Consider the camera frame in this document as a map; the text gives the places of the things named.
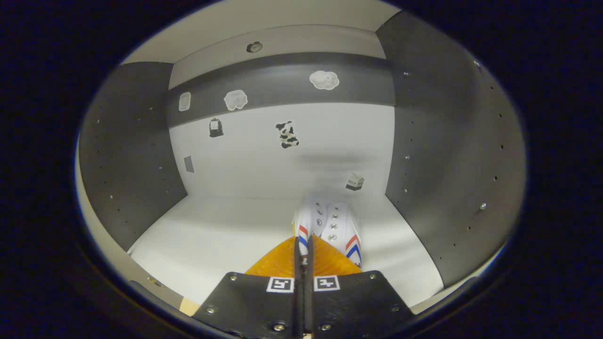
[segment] white ceiling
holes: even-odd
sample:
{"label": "white ceiling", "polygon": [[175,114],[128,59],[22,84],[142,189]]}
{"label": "white ceiling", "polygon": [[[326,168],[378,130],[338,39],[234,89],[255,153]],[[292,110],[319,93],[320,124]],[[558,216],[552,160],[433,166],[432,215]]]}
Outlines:
{"label": "white ceiling", "polygon": [[289,25],[336,25],[376,31],[399,8],[380,0],[222,0],[151,37],[123,62],[175,63],[241,34]]}

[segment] gray wall panel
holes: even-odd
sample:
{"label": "gray wall panel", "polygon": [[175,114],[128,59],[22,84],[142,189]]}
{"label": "gray wall panel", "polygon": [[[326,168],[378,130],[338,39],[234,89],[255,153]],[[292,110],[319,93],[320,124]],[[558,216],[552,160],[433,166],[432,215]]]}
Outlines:
{"label": "gray wall panel", "polygon": [[[314,88],[309,77],[315,71],[335,72],[339,86]],[[171,89],[166,101],[168,126],[228,113],[224,97],[237,89],[247,94],[244,110],[300,103],[394,104],[386,60],[329,52],[281,54],[219,68]],[[191,93],[191,108],[180,112],[178,101],[185,92]]]}
{"label": "gray wall panel", "polygon": [[172,64],[153,62],[116,68],[91,102],[80,131],[88,199],[126,251],[186,196],[165,121],[171,69]]}
{"label": "gray wall panel", "polygon": [[386,196],[449,287],[487,261],[514,227],[526,182],[520,122],[493,76],[442,32],[401,12],[377,36],[396,93]]}

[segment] small square sticker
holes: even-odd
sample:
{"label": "small square sticker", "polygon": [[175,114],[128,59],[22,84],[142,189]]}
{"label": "small square sticker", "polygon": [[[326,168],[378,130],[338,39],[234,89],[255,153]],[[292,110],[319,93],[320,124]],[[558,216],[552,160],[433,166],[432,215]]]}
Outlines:
{"label": "small square sticker", "polygon": [[293,278],[270,277],[266,292],[272,293],[293,293]]}
{"label": "small square sticker", "polygon": [[325,277],[314,277],[314,291],[315,292],[324,292],[324,291],[338,291],[339,288],[339,280],[337,276],[325,276]]}

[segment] white sneaker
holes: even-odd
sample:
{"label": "white sneaker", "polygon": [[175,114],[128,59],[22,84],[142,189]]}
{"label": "white sneaker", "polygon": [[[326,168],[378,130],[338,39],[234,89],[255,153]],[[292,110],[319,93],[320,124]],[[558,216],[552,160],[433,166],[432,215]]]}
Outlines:
{"label": "white sneaker", "polygon": [[296,211],[293,225],[295,236],[300,237],[304,261],[308,255],[308,238],[316,234],[362,269],[361,240],[356,230],[358,219],[347,202],[310,195]]}

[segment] gray cabinet side wall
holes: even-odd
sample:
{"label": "gray cabinet side wall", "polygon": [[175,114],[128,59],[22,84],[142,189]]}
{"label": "gray cabinet side wall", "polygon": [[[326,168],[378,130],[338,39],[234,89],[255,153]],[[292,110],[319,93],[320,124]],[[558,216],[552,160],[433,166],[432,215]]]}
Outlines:
{"label": "gray cabinet side wall", "polygon": [[186,196],[165,113],[172,64],[116,68],[91,102],[80,130],[80,169],[92,208],[127,251]]}
{"label": "gray cabinet side wall", "polygon": [[377,36],[396,96],[386,196],[449,287],[515,226],[526,183],[520,121],[485,66],[442,32],[401,12]]}

